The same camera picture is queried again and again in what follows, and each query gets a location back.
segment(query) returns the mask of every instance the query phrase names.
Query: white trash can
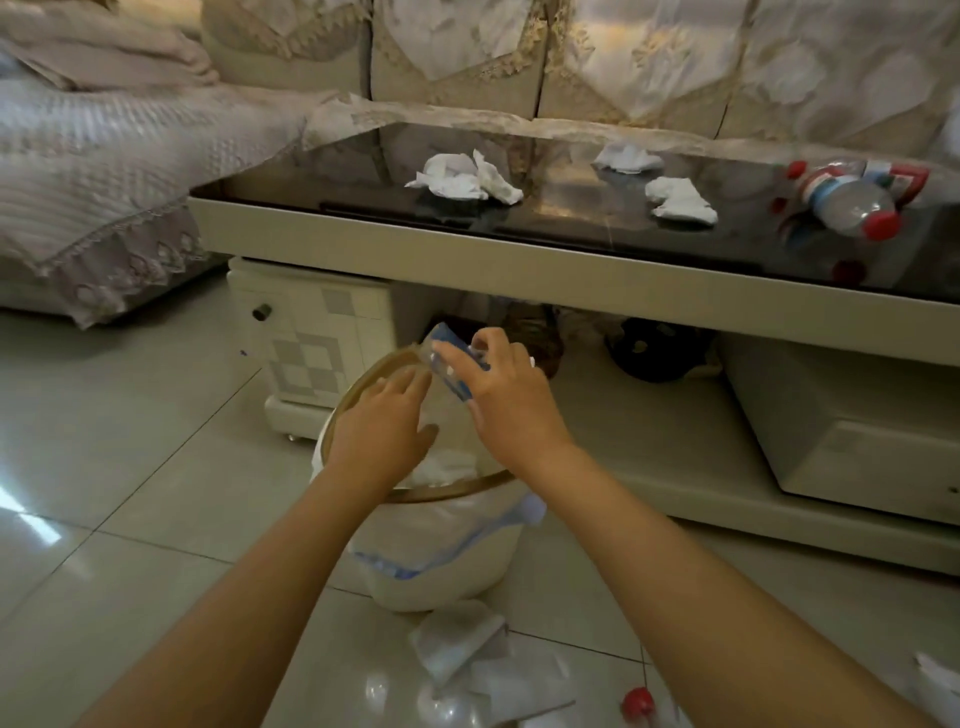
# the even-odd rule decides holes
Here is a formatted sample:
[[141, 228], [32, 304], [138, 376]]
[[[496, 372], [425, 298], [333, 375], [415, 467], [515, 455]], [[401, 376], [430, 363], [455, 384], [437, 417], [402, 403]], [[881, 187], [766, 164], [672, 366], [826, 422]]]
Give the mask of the white trash can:
[[[356, 404], [381, 377], [419, 364], [416, 348], [403, 349], [385, 356], [353, 384], [320, 434], [315, 473], [329, 454], [339, 413]], [[435, 381], [434, 386], [444, 385]], [[514, 557], [523, 524], [537, 522], [544, 510], [526, 485], [507, 471], [444, 486], [398, 488], [361, 526], [348, 550], [377, 604], [394, 612], [430, 611], [476, 596], [500, 581]], [[431, 523], [444, 529], [446, 542], [438, 546], [438, 558], [428, 563]], [[371, 553], [358, 549], [358, 540]], [[401, 548], [407, 552], [406, 563], [393, 559], [392, 551]], [[418, 565], [412, 569], [411, 550], [425, 554], [414, 559]]]

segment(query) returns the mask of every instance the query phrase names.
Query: white tile floor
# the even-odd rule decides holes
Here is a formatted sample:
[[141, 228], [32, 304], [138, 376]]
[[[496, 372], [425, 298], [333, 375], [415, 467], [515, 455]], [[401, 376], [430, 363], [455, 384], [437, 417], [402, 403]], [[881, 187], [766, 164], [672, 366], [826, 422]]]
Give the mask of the white tile floor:
[[[298, 496], [312, 445], [263, 418], [217, 277], [79, 332], [0, 311], [0, 725], [68, 726]], [[703, 526], [690, 530], [892, 682], [922, 649], [960, 666], [955, 581]], [[344, 561], [267, 719], [436, 724], [406, 634]], [[586, 725], [666, 687], [558, 521], [485, 597], [523, 650], [571, 665]]]

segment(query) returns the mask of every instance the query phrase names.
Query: black glass tabletop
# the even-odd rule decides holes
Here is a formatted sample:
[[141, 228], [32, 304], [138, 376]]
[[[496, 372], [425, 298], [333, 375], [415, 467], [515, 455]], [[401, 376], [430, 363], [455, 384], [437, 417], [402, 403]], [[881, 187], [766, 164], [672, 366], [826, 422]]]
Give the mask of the black glass tabletop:
[[[230, 199], [327, 215], [960, 303], [960, 206], [907, 208], [893, 239], [826, 230], [792, 200], [783, 169], [660, 154], [656, 173], [597, 169], [602, 145], [394, 124], [295, 152], [224, 185]], [[522, 202], [457, 202], [404, 186], [439, 153], [480, 151]], [[713, 228], [651, 214], [653, 178], [690, 178], [719, 215]]]

